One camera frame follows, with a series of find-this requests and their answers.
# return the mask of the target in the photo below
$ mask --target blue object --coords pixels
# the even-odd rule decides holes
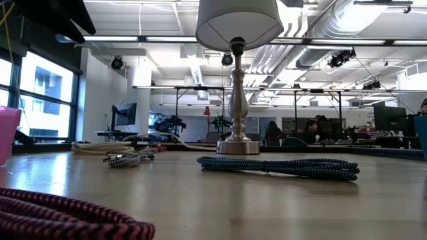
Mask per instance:
[[[420,138],[424,159],[427,161],[427,115],[414,118],[415,131]]]

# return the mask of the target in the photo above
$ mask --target lamp shade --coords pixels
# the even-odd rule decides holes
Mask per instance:
[[[283,32],[276,0],[200,0],[195,37],[204,47],[229,51],[235,37],[245,50],[269,43]]]

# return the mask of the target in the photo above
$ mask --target black and red braided cable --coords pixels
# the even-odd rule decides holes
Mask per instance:
[[[92,203],[0,188],[2,239],[151,240],[154,234],[153,224]]]

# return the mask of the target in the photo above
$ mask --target blue braided cable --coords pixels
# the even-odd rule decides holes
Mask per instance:
[[[259,161],[230,157],[199,157],[201,167],[213,171],[263,171],[284,173],[315,179],[355,181],[360,172],[357,163],[339,159],[298,159],[289,161]]]

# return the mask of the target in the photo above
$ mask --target coiled cable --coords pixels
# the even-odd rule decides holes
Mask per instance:
[[[129,168],[138,166],[144,159],[154,159],[154,153],[157,153],[156,148],[147,147],[140,151],[108,151],[105,153],[107,158],[104,162],[109,162],[111,168]]]
[[[71,150],[76,154],[85,155],[104,155],[107,151],[133,152],[135,149],[129,146],[131,142],[113,142],[113,143],[72,143]]]
[[[290,161],[259,161],[229,157],[199,157],[201,167],[214,171],[263,171],[285,173],[314,179],[355,181],[360,172],[357,163],[339,159],[298,159]]]
[[[155,227],[92,203],[0,187],[1,239],[143,239]]]

